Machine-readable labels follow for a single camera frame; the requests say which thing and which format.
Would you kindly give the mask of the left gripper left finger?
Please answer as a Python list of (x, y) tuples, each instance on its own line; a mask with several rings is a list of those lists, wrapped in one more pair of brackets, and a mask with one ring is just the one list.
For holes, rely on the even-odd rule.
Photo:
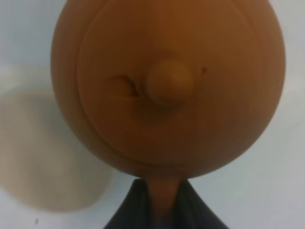
[(146, 182), (135, 179), (131, 188), (105, 229), (153, 229), (150, 201)]

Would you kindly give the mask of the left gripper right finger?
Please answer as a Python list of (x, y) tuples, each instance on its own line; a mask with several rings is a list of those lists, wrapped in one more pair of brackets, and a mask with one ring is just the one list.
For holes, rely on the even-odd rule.
[(228, 229), (209, 209), (189, 181), (180, 184), (175, 203), (176, 229)]

